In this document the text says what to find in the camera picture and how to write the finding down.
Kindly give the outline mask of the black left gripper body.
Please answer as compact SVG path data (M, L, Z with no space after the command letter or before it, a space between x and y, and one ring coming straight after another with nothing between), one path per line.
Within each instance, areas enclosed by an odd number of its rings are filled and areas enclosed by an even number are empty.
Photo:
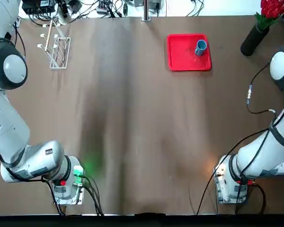
M68 13L68 0L58 0L58 11L61 13Z

